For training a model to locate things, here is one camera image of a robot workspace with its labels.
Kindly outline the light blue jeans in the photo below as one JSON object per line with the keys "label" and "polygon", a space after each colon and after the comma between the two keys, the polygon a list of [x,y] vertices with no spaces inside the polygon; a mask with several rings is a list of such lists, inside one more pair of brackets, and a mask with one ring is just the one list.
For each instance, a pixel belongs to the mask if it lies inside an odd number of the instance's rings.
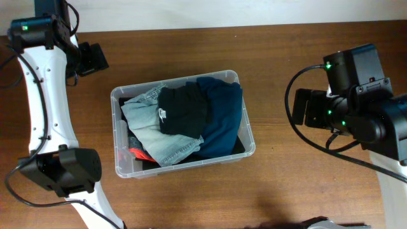
{"label": "light blue jeans", "polygon": [[122,113],[131,132],[149,155],[161,166],[179,163],[200,149],[202,136],[197,139],[185,135],[163,134],[160,130],[158,96],[166,85],[161,84],[124,102]]}

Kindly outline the blue cloth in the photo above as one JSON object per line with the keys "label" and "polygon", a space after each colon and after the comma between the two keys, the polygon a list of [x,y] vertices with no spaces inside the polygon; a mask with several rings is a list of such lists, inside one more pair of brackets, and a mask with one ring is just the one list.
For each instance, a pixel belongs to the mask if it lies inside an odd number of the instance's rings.
{"label": "blue cloth", "polygon": [[187,82],[186,135],[202,141],[194,152],[202,158],[232,153],[242,119],[242,89],[238,83],[211,78]]}

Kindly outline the black shorts with red trim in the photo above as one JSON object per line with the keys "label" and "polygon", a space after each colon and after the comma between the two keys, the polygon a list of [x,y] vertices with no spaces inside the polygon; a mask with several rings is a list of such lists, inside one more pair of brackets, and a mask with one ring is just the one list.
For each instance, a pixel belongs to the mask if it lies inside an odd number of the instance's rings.
{"label": "black shorts with red trim", "polygon": [[142,143],[132,132],[128,134],[128,150],[133,153],[138,160],[155,162],[153,157],[144,149]]}

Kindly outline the small black shirt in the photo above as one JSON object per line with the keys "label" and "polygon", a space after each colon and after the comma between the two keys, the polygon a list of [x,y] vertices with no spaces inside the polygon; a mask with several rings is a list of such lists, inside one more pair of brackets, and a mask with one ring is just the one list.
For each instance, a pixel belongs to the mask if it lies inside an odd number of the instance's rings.
{"label": "small black shirt", "polygon": [[158,96],[160,130],[168,135],[200,138],[207,123],[208,102],[197,83],[162,88]]}

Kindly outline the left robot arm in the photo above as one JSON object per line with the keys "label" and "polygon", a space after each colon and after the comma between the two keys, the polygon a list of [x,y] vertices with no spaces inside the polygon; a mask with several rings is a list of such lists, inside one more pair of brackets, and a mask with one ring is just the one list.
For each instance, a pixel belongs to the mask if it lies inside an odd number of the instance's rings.
{"label": "left robot arm", "polygon": [[67,81],[108,67],[99,44],[79,43],[77,26],[66,1],[35,0],[35,15],[13,20],[8,31],[10,50],[25,78],[31,136],[29,156],[16,171],[72,205],[89,228],[124,228],[100,183],[98,152],[80,148],[67,101]]}

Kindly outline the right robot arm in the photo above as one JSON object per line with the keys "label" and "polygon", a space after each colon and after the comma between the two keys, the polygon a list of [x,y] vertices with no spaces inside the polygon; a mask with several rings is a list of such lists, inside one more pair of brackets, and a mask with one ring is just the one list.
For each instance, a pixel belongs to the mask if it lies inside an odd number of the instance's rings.
{"label": "right robot arm", "polygon": [[406,228],[406,95],[393,94],[376,46],[366,44],[306,67],[325,70],[328,89],[300,88],[284,104],[292,129],[308,145],[377,173],[387,228]]}

